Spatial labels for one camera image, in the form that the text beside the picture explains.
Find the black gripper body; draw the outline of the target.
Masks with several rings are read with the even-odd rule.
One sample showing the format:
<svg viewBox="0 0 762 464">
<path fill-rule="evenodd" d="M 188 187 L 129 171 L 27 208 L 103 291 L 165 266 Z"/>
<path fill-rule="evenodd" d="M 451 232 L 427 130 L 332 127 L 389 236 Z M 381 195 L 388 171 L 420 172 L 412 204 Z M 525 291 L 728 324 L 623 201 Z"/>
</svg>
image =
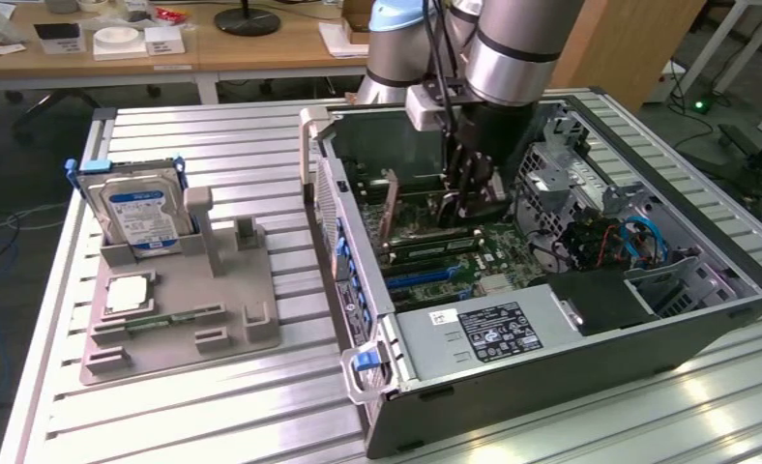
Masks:
<svg viewBox="0 0 762 464">
<path fill-rule="evenodd" d="M 456 140 L 467 153 L 481 153 L 495 165 L 504 165 L 528 131 L 536 103 L 503 106 L 476 102 L 463 106 Z"/>
</svg>

